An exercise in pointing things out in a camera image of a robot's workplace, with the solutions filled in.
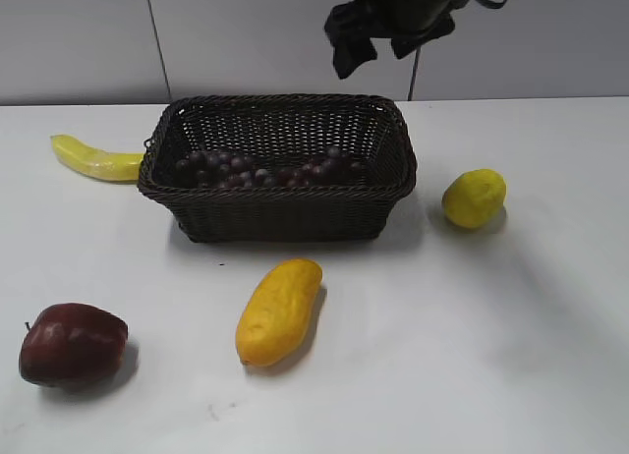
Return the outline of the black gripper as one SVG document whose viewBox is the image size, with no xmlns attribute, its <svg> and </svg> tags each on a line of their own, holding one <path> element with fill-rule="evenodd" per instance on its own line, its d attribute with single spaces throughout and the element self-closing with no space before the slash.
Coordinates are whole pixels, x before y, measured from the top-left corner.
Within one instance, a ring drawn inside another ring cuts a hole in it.
<svg viewBox="0 0 629 454">
<path fill-rule="evenodd" d="M 332 46 L 332 65 L 340 80 L 377 58 L 370 33 L 396 33 L 391 48 L 403 59 L 425 44 L 451 34 L 451 13 L 470 0 L 353 0 L 334 6 L 324 31 Z"/>
</svg>

